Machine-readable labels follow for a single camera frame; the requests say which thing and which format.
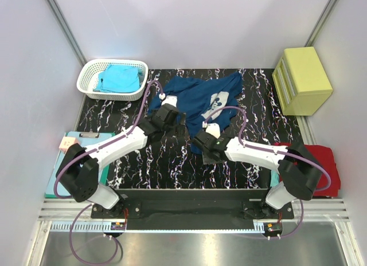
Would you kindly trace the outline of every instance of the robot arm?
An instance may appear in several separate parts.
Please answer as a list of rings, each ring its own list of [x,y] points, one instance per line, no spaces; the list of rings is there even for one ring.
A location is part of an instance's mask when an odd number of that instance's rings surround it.
[[[108,140],[85,148],[79,144],[71,146],[56,176],[76,157],[92,150],[97,151],[84,156],[69,167],[61,177],[60,183],[75,201],[89,200],[109,210],[112,216],[119,216],[123,211],[124,200],[112,188],[98,182],[98,173],[116,159],[144,148],[149,143],[159,141],[176,123],[179,113],[176,102],[176,97],[168,96],[159,110],[142,119],[135,128],[130,127]]]
[[[266,196],[266,203],[275,209],[281,209],[296,198],[311,200],[322,175],[321,171],[303,161],[284,155],[285,152],[293,153],[319,165],[303,144],[286,147],[247,142],[251,147],[246,147],[240,144],[238,137],[220,135],[217,124],[210,124],[206,131],[200,131],[193,143],[206,156],[217,161],[245,162],[276,170],[283,180]]]

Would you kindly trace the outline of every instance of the white laundry basket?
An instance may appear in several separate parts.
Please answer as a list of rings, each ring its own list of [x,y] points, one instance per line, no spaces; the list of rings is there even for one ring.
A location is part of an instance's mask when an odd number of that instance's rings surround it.
[[[131,93],[102,93],[94,92],[98,84],[98,74],[105,71],[110,64],[130,65],[139,68],[140,88]],[[82,68],[76,86],[78,90],[85,93],[91,99],[114,100],[114,101],[136,101],[144,92],[145,83],[148,78],[148,66],[142,61],[101,59],[92,60]]]

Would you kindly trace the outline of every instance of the light blue cloth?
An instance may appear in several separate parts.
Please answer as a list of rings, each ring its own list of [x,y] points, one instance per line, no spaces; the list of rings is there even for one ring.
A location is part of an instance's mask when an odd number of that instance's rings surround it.
[[[131,93],[140,88],[139,68],[110,64],[105,71],[98,74],[96,92]]]
[[[275,187],[279,184],[279,174],[276,170],[271,170],[270,172],[270,187]]]

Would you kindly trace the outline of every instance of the red cloth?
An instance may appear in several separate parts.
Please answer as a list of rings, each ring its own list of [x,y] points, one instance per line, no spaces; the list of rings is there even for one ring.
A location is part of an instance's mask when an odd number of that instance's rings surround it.
[[[275,146],[290,146],[288,143],[275,143]],[[339,173],[337,170],[337,164],[334,160],[333,151],[324,146],[319,145],[305,145],[308,151],[316,158],[316,160],[321,164],[321,166],[329,173],[331,178],[331,185],[328,189],[322,191],[315,191],[314,196],[331,196],[337,197],[338,191],[341,188],[341,182]],[[327,179],[325,175],[321,176],[317,188],[324,187],[327,184]]]

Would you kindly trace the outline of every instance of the white wall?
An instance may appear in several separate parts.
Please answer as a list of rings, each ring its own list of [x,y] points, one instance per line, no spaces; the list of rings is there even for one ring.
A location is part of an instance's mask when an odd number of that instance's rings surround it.
[[[44,0],[0,0],[1,265],[23,265],[81,69]]]
[[[150,68],[273,68],[328,0],[57,0],[87,59]]]
[[[340,0],[315,48],[334,88],[309,118],[319,144],[333,149],[345,200],[367,261],[367,0]]]

